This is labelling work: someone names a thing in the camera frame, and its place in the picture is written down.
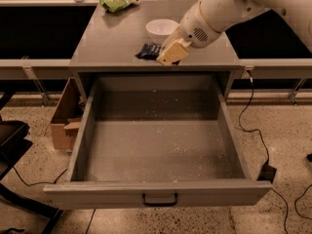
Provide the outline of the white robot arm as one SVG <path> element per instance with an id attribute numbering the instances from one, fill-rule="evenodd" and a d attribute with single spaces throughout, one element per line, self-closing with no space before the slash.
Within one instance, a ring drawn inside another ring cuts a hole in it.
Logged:
<path id="1" fill-rule="evenodd" d="M 222 32 L 265 10 L 272 10 L 312 51 L 312 0 L 199 0 L 184 14 L 162 44 L 157 61 L 168 66 L 188 56 L 190 48 L 206 48 Z"/>

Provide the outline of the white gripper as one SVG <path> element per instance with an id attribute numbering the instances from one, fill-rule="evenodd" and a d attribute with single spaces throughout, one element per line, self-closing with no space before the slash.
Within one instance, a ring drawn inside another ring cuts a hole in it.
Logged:
<path id="1" fill-rule="evenodd" d="M 156 58 L 164 66 L 184 59 L 189 46 L 206 48 L 214 42 L 220 32 L 215 31 L 203 14 L 202 2 L 195 3 L 183 16 L 175 31 L 164 41 L 166 47 Z"/>

